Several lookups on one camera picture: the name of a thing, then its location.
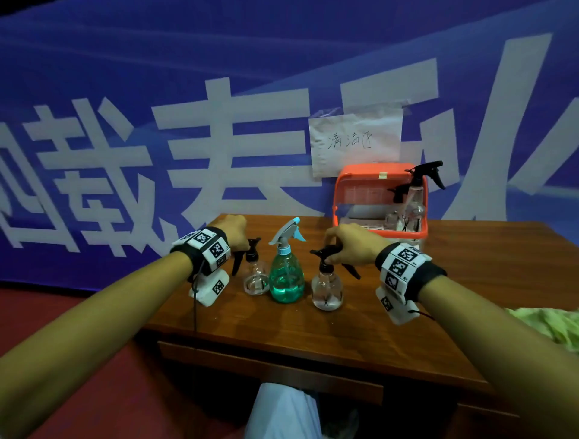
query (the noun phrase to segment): wooden table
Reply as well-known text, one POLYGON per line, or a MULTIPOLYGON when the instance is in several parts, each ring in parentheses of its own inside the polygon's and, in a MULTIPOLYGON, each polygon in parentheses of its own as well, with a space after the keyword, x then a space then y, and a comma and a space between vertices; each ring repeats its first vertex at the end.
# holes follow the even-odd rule
MULTIPOLYGON (((247 236, 263 238, 259 256, 271 262, 276 248, 267 242, 289 218, 247 219, 247 236)), ((329 226, 328 218, 302 218, 307 242, 291 241, 307 282, 298 302, 251 297, 241 279, 232 278, 212 307, 197 307, 194 332, 193 299, 184 284, 146 325, 160 334, 163 355, 377 403, 384 376, 493 394, 436 322, 421 317, 398 327, 390 321, 375 295, 379 274, 374 266, 358 269, 361 280, 336 266, 344 304, 334 312, 314 307, 309 282, 319 258, 309 250, 320 248, 329 226)), ((500 306, 572 310, 579 304, 573 288, 579 248, 542 223, 430 221, 424 250, 449 277, 500 306)), ((231 267, 232 260, 224 268, 230 272, 231 267)))

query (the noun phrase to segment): hand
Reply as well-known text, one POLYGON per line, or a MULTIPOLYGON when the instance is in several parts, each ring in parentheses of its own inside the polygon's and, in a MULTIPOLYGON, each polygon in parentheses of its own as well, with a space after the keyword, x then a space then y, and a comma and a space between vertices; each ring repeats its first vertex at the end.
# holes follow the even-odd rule
POLYGON ((218 218, 208 225, 217 227, 225 232, 227 242, 232 252, 250 249, 247 236, 245 236, 247 220, 243 215, 227 215, 225 218, 218 218))
POLYGON ((355 223, 340 224, 326 230, 324 245, 331 244, 334 238, 342 242, 343 249, 340 253, 328 256, 326 264, 373 264, 378 254, 392 243, 355 223))

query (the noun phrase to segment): light blue spray nozzle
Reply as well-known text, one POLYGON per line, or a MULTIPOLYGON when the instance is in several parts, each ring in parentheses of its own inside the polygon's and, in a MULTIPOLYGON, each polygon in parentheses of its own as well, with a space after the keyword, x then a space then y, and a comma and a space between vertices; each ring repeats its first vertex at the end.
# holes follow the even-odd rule
POLYGON ((299 232, 299 217, 295 217, 291 221, 288 221, 286 225, 284 225, 281 229, 279 229, 274 236, 274 238, 270 241, 269 245, 273 246, 277 244, 277 248, 289 248, 290 245, 288 244, 289 238, 296 238, 300 241, 305 241, 302 234, 299 232))

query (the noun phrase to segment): white paper sign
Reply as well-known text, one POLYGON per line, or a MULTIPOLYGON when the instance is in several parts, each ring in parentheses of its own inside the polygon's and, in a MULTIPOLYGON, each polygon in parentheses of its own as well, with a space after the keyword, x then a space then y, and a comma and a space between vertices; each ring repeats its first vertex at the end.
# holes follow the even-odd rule
POLYGON ((314 177, 337 177, 347 164, 400 161, 402 108, 309 119, 314 177))

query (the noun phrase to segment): orange basket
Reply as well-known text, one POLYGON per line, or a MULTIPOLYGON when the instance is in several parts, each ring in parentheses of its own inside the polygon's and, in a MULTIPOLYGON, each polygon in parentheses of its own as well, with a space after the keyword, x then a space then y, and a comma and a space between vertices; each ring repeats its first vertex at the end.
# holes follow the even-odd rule
POLYGON ((385 218, 354 220, 352 218, 338 218, 340 205, 352 206, 384 206, 386 211, 394 211, 401 204, 394 203, 394 189, 401 184, 410 183, 412 175, 406 169, 415 165, 411 163, 369 163, 351 164, 345 166, 336 180, 334 189, 334 206, 332 218, 334 226, 341 222, 356 222, 380 236, 391 239, 423 240, 428 236, 428 183, 423 177, 424 185, 424 216, 420 221, 418 232, 395 231, 385 228, 385 218))

